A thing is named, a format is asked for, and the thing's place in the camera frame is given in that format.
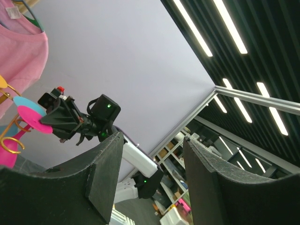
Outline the yellow plastic wine glass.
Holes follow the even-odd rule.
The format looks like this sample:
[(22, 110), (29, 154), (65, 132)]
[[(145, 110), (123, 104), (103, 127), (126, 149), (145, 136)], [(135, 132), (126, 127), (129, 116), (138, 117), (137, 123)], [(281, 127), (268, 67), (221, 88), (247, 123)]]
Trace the yellow plastic wine glass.
[(6, 80), (0, 75), (0, 88), (6, 89), (8, 87), (8, 83)]

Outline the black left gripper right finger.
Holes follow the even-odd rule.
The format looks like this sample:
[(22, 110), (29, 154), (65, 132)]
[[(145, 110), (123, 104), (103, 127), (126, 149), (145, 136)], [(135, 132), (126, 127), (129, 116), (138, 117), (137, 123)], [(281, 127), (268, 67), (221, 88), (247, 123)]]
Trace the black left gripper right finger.
[(300, 174), (245, 171), (186, 137), (183, 153), (195, 225), (298, 225)]

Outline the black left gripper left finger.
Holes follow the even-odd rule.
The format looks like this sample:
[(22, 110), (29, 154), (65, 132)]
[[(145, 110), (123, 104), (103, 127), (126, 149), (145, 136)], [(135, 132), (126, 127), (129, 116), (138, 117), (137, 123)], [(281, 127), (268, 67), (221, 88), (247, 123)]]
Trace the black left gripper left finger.
[(3, 225), (107, 225), (123, 151), (116, 132), (87, 152), (41, 173), (0, 168)]

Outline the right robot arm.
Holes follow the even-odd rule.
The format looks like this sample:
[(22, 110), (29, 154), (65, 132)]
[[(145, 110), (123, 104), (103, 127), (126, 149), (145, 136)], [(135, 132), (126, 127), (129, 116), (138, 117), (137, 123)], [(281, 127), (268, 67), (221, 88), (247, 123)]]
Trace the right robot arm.
[[(103, 142), (113, 133), (121, 131), (113, 124), (121, 108), (104, 94), (88, 103), (86, 113), (78, 109), (71, 96), (64, 96), (58, 89), (45, 93), (38, 100), (38, 104), (46, 110), (46, 115), (40, 122), (51, 126), (52, 133), (62, 143), (70, 140), (75, 134), (80, 134), (78, 144), (84, 139), (91, 140), (93, 137)], [(129, 179), (117, 184), (114, 203), (136, 198), (151, 198), (159, 187), (164, 172), (158, 163), (127, 135), (123, 136), (123, 142), (122, 158), (138, 171)]]

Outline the blue plastic wine glass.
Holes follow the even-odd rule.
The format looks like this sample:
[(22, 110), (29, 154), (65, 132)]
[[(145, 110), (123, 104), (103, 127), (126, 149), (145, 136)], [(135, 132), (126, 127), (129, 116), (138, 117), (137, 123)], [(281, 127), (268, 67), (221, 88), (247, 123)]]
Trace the blue plastic wine glass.
[(13, 97), (13, 102), (16, 106), (26, 106), (39, 113), (42, 117), (46, 116), (46, 112), (42, 107), (25, 97), (15, 96)]

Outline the magenta plastic wine glass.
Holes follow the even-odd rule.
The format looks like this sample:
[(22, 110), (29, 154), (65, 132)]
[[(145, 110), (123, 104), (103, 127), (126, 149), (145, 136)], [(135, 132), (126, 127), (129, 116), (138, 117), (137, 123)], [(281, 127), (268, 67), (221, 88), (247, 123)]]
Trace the magenta plastic wine glass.
[[(33, 129), (35, 129), (43, 134), (51, 134), (53, 132), (53, 129), (51, 126), (43, 125), (40, 123), (39, 120), (42, 118), (42, 116), (38, 112), (36, 112), (26, 106), (18, 106), (17, 112), (19, 114), (19, 118), (24, 120), (24, 122), (18, 121), (18, 123), (21, 127), (23, 127), (23, 128), (30, 127), (31, 131)], [(14, 138), (17, 138), (20, 140), (24, 134), (25, 134), (25, 132), (22, 131), (21, 129), (19, 129), (19, 131), (11, 137), (14, 137)], [(18, 148), (20, 147), (19, 145), (17, 145), (17, 143), (10, 141), (10, 140), (5, 140), (4, 143), (10, 149), (15, 149), (16, 147), (18, 147)], [(17, 155), (18, 154), (11, 154), (11, 153), (5, 151), (0, 146), (0, 164), (1, 165), (6, 166), (8, 168), (13, 168), (15, 165), (15, 162), (16, 162)]]

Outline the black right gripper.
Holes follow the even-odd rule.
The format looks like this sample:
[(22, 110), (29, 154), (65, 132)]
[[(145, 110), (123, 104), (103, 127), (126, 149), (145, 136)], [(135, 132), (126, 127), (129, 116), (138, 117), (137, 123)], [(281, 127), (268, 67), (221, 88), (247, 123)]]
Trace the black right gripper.
[(75, 134), (80, 134), (77, 146), (86, 138), (91, 140), (97, 136), (96, 125), (90, 116), (79, 111), (72, 97), (56, 98), (46, 103), (46, 116), (39, 121), (43, 125), (51, 126), (52, 133), (64, 143)]

